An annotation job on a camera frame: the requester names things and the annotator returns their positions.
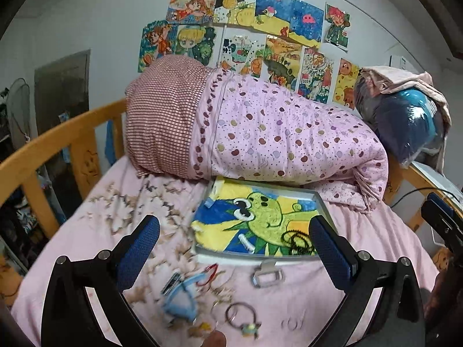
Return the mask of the light blue smart watch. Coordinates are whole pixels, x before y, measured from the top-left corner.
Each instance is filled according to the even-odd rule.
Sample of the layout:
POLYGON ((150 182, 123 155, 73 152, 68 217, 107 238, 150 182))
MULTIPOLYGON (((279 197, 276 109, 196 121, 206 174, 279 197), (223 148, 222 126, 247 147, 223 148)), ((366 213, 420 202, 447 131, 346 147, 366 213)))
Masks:
POLYGON ((195 287, 205 280, 206 273, 195 274, 189 278, 184 278, 180 273, 173 273, 161 290, 163 312, 173 318, 193 323, 198 316, 195 287))

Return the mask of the grey plastic clasp buckle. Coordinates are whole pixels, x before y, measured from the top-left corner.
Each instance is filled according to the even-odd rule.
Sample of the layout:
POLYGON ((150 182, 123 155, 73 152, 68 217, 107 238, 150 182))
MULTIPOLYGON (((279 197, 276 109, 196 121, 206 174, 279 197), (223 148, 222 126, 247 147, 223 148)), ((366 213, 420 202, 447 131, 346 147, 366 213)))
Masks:
POLYGON ((275 260, 261 262, 251 276, 251 282, 255 288, 273 287, 284 281, 284 272, 276 265, 275 260))

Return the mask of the thin metal bangle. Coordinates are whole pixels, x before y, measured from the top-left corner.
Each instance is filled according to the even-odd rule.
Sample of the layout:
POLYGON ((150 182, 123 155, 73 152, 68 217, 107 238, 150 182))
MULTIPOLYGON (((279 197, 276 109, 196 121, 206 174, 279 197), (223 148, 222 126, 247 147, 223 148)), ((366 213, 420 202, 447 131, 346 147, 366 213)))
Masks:
POLYGON ((227 323, 226 310, 231 302, 231 300, 216 300, 211 306, 210 317, 215 329, 227 323))

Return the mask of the white hair clip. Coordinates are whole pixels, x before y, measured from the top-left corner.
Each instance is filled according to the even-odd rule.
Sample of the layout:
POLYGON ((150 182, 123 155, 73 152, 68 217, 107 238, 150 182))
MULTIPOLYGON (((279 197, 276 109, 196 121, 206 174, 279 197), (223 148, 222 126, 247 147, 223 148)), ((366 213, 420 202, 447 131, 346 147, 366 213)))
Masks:
POLYGON ((240 233, 238 235, 238 240, 249 254, 253 254, 255 252, 255 246, 248 240, 248 238, 243 233, 240 233))

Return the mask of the blue clothes in plastic bag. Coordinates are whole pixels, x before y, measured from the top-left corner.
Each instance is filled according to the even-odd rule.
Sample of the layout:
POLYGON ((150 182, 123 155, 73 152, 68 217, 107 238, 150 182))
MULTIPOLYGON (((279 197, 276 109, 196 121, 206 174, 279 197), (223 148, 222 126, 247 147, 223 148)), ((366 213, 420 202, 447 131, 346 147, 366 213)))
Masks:
POLYGON ((362 74, 355 83, 354 104, 401 167, 415 160, 443 173, 450 125, 436 101, 417 88, 380 93, 371 77, 362 74))

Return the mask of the pink floral bed sheet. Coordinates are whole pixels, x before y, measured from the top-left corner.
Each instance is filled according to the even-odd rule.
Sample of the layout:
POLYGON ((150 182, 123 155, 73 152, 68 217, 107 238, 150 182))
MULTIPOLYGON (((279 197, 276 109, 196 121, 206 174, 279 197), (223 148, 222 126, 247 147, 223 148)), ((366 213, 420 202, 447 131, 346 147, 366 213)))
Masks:
POLYGON ((23 279, 12 316, 35 344, 40 342, 42 308, 56 259, 91 259, 111 249, 147 214, 156 216, 161 235, 132 288, 127 302, 162 346, 199 346, 215 329, 210 309, 216 300, 231 300, 227 323, 220 326, 230 346, 307 346, 343 298, 323 263, 310 259, 286 265, 282 284, 255 288, 254 262, 220 264, 213 282, 196 295, 195 324, 168 324, 161 290, 174 272, 192 276, 203 270, 188 238, 188 228, 206 191, 205 182, 172 176, 137 176, 129 158, 118 160, 93 188, 75 214, 47 243, 23 279))

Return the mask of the bare foot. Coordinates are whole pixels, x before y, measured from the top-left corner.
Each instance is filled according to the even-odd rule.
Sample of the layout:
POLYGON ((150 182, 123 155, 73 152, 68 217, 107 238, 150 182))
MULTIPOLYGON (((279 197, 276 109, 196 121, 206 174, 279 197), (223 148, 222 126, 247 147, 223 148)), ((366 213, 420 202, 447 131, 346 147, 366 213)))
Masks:
POLYGON ((225 347, 227 339, 220 331, 211 332, 204 340, 202 347, 225 347))

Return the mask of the standing fan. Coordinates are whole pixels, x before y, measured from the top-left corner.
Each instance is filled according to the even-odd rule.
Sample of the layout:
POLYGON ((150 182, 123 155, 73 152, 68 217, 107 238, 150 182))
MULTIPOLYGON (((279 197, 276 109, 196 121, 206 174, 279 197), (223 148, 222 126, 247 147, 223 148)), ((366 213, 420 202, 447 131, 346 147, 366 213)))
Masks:
POLYGON ((24 78, 12 83, 6 96, 10 136, 15 150, 21 149, 31 140, 30 87, 24 78))

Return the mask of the pink dotted rolled quilt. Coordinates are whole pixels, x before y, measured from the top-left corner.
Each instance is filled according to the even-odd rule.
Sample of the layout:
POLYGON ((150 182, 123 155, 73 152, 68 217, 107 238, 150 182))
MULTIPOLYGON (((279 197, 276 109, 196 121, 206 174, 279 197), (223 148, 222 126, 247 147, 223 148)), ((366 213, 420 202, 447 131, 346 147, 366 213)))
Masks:
POLYGON ((197 106, 188 173, 306 187, 369 211, 383 199, 388 158, 366 122, 347 110, 216 69, 197 106))

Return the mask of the dark grey door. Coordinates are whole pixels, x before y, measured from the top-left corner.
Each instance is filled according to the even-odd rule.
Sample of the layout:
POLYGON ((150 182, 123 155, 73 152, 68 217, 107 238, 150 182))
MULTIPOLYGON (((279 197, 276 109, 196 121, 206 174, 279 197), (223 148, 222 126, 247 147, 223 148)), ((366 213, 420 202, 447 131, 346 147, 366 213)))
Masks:
POLYGON ((34 71, 38 134, 89 110, 90 51, 62 57, 34 71))

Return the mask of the red checked pillow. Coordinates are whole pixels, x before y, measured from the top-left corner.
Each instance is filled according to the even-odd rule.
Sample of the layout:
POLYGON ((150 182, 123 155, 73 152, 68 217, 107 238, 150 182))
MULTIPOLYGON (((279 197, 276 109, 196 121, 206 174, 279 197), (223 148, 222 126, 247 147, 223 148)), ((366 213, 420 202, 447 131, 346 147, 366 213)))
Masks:
POLYGON ((198 104, 213 69, 181 55, 154 60, 126 88, 126 151, 138 176, 190 171, 198 104))

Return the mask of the wooden bed rail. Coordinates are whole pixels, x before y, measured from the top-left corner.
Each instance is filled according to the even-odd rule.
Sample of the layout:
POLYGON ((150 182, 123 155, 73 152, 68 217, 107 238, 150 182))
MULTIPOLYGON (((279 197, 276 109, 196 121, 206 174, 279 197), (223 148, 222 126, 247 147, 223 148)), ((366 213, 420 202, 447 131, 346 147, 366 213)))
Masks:
POLYGON ((42 233, 50 239, 102 176, 95 130, 110 123, 115 157, 125 153, 121 99, 60 123, 1 163, 1 203, 21 190, 42 233))

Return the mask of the children's drawings on wall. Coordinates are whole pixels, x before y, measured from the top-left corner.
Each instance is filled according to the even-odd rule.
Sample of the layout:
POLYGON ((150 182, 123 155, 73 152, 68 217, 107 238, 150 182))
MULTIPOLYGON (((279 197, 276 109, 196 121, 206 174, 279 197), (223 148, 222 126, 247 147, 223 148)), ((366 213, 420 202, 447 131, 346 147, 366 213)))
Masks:
POLYGON ((165 19, 143 28, 137 70, 178 54, 353 109, 359 66, 320 49, 346 51, 350 26, 348 12, 304 0, 170 0, 165 19))

